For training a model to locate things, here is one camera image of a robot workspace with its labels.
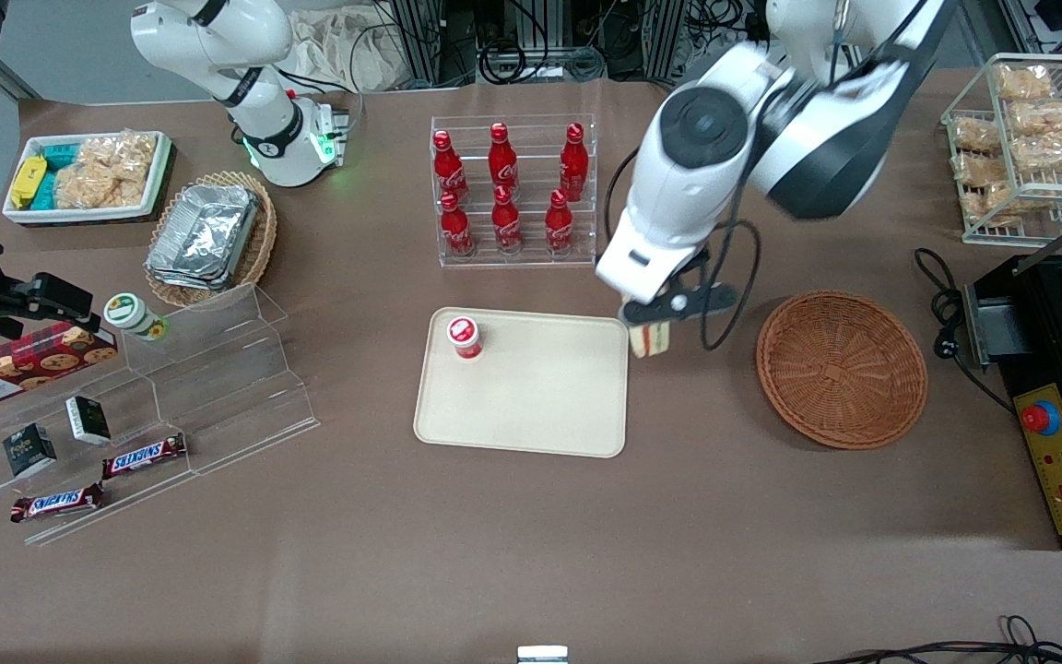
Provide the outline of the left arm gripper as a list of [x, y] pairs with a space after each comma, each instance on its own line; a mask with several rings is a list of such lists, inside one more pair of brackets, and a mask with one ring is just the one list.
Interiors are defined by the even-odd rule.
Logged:
[[622, 305], [620, 320], [628, 327], [652, 326], [676, 319], [669, 306], [652, 302], [678, 270], [695, 256], [713, 229], [710, 216], [626, 207], [617, 228], [596, 262], [596, 276], [611, 289], [643, 305]]

